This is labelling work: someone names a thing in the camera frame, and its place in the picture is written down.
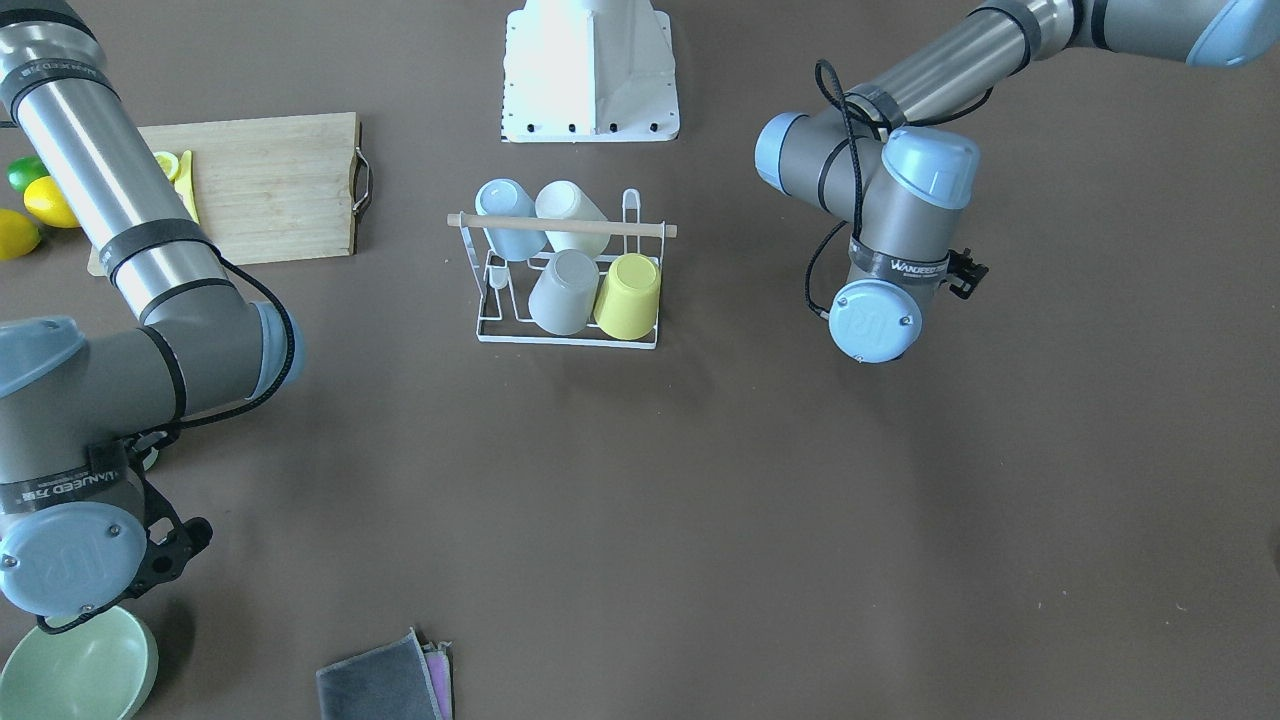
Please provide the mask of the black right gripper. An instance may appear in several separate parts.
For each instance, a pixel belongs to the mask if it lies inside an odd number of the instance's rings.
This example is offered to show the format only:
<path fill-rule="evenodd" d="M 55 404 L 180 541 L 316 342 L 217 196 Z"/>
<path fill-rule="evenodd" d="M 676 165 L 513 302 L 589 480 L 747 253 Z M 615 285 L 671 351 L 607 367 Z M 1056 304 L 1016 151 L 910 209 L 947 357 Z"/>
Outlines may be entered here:
<path fill-rule="evenodd" d="M 212 541 L 212 527 L 205 518 L 182 521 L 170 501 L 146 479 L 140 477 L 143 491 L 145 552 L 134 579 L 125 588 L 127 600 L 137 600 L 154 587 L 174 582 L 188 562 L 205 551 Z M 156 523 L 168 521 L 169 530 L 160 539 L 150 537 Z"/>

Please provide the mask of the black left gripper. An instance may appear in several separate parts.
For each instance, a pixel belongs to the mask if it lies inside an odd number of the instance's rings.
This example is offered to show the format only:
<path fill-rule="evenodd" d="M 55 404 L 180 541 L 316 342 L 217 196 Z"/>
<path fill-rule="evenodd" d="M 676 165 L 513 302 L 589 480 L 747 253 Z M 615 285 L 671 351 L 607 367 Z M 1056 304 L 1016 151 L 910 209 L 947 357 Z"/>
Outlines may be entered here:
<path fill-rule="evenodd" d="M 964 249 L 963 251 L 948 250 L 945 283 L 950 292 L 960 300 L 968 301 L 988 273 L 989 268 L 986 264 L 977 263 L 972 256 L 970 249 Z"/>

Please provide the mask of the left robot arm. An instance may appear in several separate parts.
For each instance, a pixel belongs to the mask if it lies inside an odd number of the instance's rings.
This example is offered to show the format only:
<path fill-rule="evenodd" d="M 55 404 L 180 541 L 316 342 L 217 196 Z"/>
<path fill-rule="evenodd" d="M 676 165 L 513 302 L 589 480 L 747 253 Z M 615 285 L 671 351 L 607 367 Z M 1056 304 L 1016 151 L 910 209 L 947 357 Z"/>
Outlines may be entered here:
<path fill-rule="evenodd" d="M 859 363 L 902 356 L 946 287 L 972 296 L 987 274 L 951 247 L 972 201 L 980 152 L 943 124 L 993 87 L 1068 47 L 1239 67 L 1277 42 L 1275 1 L 986 1 L 950 32 L 869 82 L 845 87 L 815 64 L 822 110 L 771 119 L 756 172 L 836 217 L 851 263 L 829 306 L 810 304 L 835 345 Z"/>

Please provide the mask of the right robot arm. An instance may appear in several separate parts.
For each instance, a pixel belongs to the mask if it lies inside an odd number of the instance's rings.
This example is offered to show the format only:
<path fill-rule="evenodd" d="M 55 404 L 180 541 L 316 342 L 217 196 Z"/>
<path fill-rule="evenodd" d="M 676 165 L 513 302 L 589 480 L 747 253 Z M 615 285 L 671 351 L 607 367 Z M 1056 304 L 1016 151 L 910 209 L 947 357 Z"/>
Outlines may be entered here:
<path fill-rule="evenodd" d="M 3 593 L 50 634 L 177 579 L 212 537 L 145 475 L 152 447 L 247 413 L 300 366 L 273 293 L 244 301 L 64 1 L 3 4 L 3 105 L 50 170 L 133 329 L 3 325 Z"/>

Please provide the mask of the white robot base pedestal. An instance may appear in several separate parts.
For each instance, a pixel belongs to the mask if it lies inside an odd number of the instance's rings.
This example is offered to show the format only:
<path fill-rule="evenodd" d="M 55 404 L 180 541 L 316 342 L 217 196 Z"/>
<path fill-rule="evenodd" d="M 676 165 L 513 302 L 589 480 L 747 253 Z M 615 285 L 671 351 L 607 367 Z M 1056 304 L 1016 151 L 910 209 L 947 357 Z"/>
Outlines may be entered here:
<path fill-rule="evenodd" d="M 649 1 L 527 1 L 506 18 L 503 68 L 508 143 L 678 137 L 672 23 Z"/>

